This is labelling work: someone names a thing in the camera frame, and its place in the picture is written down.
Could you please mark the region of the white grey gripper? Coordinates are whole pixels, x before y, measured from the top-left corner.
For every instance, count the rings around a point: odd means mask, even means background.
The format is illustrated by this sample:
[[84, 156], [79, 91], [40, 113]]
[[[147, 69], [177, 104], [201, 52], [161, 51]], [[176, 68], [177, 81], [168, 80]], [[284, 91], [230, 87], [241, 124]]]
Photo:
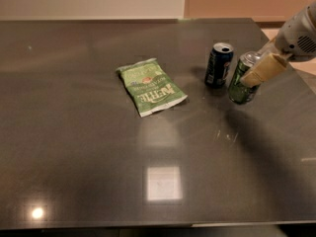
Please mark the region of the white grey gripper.
[[257, 51], [259, 56], [268, 54], [241, 77], [241, 83], [252, 88], [284, 72], [287, 61], [277, 54], [277, 50], [288, 55], [291, 62], [309, 61], [316, 57], [316, 1], [286, 21], [276, 38], [270, 39]]

